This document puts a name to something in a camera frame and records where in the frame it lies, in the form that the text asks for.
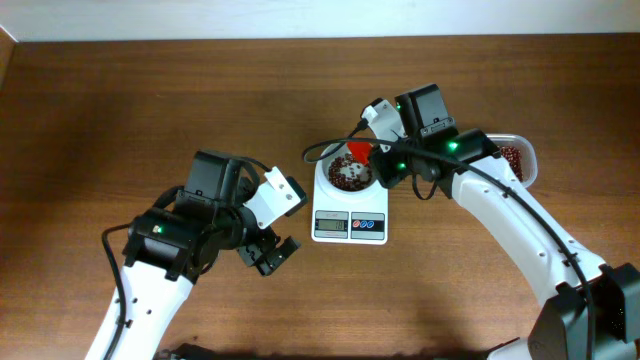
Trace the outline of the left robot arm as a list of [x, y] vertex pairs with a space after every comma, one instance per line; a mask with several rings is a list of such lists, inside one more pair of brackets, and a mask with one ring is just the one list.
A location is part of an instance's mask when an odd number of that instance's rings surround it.
[[197, 151], [185, 184], [168, 189], [122, 225], [122, 264], [108, 241], [112, 231], [103, 231], [115, 290], [88, 358], [153, 358], [197, 280], [223, 251], [236, 252], [263, 277], [273, 274], [300, 244], [278, 236], [272, 225], [307, 202], [299, 183], [277, 167]]

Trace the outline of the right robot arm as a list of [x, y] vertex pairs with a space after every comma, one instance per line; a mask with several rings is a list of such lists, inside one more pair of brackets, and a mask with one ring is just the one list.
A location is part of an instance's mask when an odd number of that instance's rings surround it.
[[383, 187], [406, 177], [432, 183], [489, 231], [531, 286], [541, 312], [530, 334], [485, 358], [638, 358], [638, 269], [612, 267], [571, 236], [483, 131], [457, 130], [437, 85], [377, 99], [361, 117], [376, 137], [369, 161]]

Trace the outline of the orange measuring scoop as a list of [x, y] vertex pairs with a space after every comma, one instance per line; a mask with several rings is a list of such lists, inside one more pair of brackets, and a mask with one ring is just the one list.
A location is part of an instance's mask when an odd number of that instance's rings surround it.
[[369, 164], [369, 155], [372, 151], [372, 145], [368, 142], [347, 142], [349, 152], [353, 159], [362, 165]]

